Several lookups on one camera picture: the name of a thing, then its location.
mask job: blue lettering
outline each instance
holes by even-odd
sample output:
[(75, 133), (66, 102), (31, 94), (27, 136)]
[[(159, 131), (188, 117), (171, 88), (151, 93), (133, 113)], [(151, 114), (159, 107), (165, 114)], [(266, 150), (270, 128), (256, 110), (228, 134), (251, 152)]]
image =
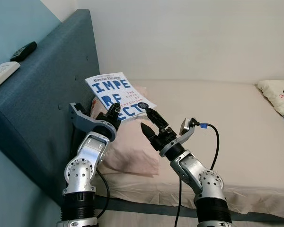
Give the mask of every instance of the blue lettering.
[(115, 101), (117, 103), (120, 103), (119, 100), (121, 100), (122, 98), (118, 98), (117, 96), (119, 96), (119, 94), (113, 94), (113, 97), (115, 98)]
[(120, 80), (120, 82), (123, 84), (123, 86), (124, 86), (125, 88), (131, 87), (131, 86), (129, 86), (128, 83), (126, 83), (125, 81), (126, 81), (125, 79)]
[(115, 84), (115, 86), (117, 87), (117, 89), (120, 89), (121, 84), (119, 83), (119, 81), (114, 80), (113, 83)]
[(111, 87), (113, 90), (115, 89), (114, 86), (112, 85), (112, 83), (110, 81), (108, 82), (102, 82), (104, 84), (104, 86), (106, 87), (107, 90), (110, 90), (109, 88)]
[(126, 117), (124, 116), (124, 117), (121, 117), (123, 114), (122, 113), (119, 113), (119, 120), (124, 120), (124, 119), (126, 119)]
[(114, 104), (114, 103), (112, 102), (112, 100), (110, 99), (109, 96), (103, 96), (103, 97), (101, 97), (101, 98), (102, 98), (102, 100), (105, 102), (105, 104), (106, 104), (107, 106), (110, 106), (110, 105)]
[(100, 92), (102, 92), (102, 91), (105, 91), (104, 89), (101, 89), (101, 88), (99, 87), (99, 83), (93, 84), (92, 86), (93, 86), (93, 87), (96, 87), (96, 88), (98, 89), (97, 93), (100, 93)]
[(123, 108), (123, 111), (128, 115), (128, 116), (134, 116), (136, 113), (135, 112), (133, 112), (133, 113), (129, 113), (129, 112), (127, 112), (127, 109), (130, 109), (129, 107), (124, 107)]
[(142, 110), (139, 109), (138, 104), (133, 104), (133, 105), (131, 105), (131, 107), (136, 108), (138, 111), (140, 111), (140, 113), (142, 112)]

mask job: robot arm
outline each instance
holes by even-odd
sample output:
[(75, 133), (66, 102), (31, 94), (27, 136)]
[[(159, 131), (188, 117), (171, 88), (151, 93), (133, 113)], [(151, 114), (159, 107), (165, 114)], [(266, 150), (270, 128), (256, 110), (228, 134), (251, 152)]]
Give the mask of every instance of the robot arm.
[(204, 167), (189, 150), (182, 147), (200, 125), (194, 118), (185, 119), (180, 129), (180, 137), (168, 127), (168, 123), (154, 110), (146, 108), (148, 118), (159, 128), (159, 134), (141, 123), (143, 134), (151, 145), (167, 157), (170, 166), (180, 179), (188, 184), (195, 193), (198, 227), (234, 227), (223, 194), (223, 180), (214, 171)]
[(103, 161), (110, 142), (121, 123), (120, 104), (113, 104), (106, 114), (94, 120), (84, 115), (80, 104), (71, 103), (70, 118), (74, 126), (87, 135), (77, 155), (66, 166), (64, 177), (68, 186), (63, 190), (61, 221), (57, 227), (98, 227), (95, 217), (96, 187), (92, 185), (97, 166)]

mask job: blue wall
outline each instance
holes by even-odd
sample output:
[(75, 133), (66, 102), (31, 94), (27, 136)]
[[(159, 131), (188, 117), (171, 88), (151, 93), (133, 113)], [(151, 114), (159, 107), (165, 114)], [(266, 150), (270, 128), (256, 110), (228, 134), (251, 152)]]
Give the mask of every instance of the blue wall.
[(0, 0), (0, 64), (27, 43), (42, 40), (59, 23), (40, 0)]
[[(60, 21), (40, 0), (0, 0), (0, 64)], [(0, 151), (0, 226), (55, 226), (59, 206)]]

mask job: pink pillow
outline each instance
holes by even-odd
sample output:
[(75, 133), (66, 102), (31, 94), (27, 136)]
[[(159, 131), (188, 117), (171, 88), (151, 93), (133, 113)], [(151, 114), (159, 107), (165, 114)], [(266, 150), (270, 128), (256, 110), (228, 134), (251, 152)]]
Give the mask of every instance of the pink pillow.
[[(135, 88), (139, 93), (145, 96), (145, 87)], [(91, 117), (96, 118), (100, 112), (106, 113), (107, 110), (99, 99), (95, 97), (92, 102)], [(141, 122), (150, 127), (154, 127), (150, 121), (144, 119), (121, 123), (117, 137), (110, 144), (107, 156), (103, 161), (105, 166), (100, 165), (103, 174), (122, 172), (159, 175), (159, 154), (143, 135), (140, 126)]]

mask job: blue upholstered headboard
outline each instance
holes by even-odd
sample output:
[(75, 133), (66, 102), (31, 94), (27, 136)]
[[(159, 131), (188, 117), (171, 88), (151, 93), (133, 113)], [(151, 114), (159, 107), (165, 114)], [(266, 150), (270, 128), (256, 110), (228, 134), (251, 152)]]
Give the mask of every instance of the blue upholstered headboard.
[(90, 13), (79, 9), (0, 86), (0, 149), (57, 202), (70, 153), (68, 103), (89, 108), (84, 79), (98, 74)]

